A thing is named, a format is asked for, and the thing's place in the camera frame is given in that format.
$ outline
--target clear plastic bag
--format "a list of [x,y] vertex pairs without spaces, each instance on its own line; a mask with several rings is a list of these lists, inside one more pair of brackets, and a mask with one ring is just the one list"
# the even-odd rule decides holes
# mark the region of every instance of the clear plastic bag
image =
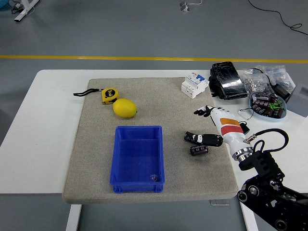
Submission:
[[287,74],[285,66],[257,66],[256,68],[262,70],[270,78],[272,85],[279,84],[286,89],[290,94],[295,88],[293,81]]
[[254,92],[270,93],[267,85],[268,78],[258,70],[243,70],[242,81],[249,96]]

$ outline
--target white table frame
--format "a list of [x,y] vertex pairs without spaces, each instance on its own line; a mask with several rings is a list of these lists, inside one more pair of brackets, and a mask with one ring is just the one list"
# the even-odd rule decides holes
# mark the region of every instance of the white table frame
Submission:
[[33,0],[32,2],[29,3],[28,0],[21,0],[22,4],[24,5],[24,10],[19,13],[19,15],[14,19],[16,22],[20,22],[23,17],[25,17],[28,12],[35,6],[35,4],[38,3],[39,0]]

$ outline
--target white cable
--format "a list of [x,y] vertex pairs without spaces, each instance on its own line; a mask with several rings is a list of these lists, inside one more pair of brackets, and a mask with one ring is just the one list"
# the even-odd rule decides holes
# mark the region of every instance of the white cable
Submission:
[[187,3],[186,5],[201,5],[202,1],[203,1],[203,0],[201,0],[200,3]]
[[[30,14],[32,14],[34,11],[35,11],[35,9],[34,9],[34,7],[33,7],[33,11],[32,11]],[[27,15],[30,15],[30,14],[27,14]]]
[[243,119],[245,119],[245,120],[250,120],[251,118],[252,118],[252,116],[253,116],[253,114],[254,114],[254,111],[252,112],[252,114],[251,113],[249,113],[249,112],[246,112],[246,110],[248,110],[248,109],[251,109],[251,108],[245,108],[245,109],[241,109],[241,110],[239,110],[238,112],[237,112],[237,114],[239,114],[239,116],[240,117],[242,117]]

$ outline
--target black power adapter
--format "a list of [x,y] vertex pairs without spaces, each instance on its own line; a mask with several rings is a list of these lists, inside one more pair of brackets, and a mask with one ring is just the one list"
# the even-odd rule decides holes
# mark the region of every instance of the black power adapter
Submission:
[[271,85],[271,88],[273,89],[273,91],[279,95],[284,101],[286,101],[289,97],[290,97],[290,93],[287,92],[286,89],[284,89],[282,86],[280,86],[279,84],[275,84],[274,86]]
[[245,121],[240,122],[240,126],[243,130],[244,135],[246,135],[250,129],[247,127],[247,123]]

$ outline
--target gray box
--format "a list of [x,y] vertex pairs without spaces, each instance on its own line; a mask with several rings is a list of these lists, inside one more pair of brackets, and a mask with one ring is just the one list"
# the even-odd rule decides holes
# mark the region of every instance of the gray box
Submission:
[[287,103],[287,109],[303,117],[308,116],[308,86],[298,83]]

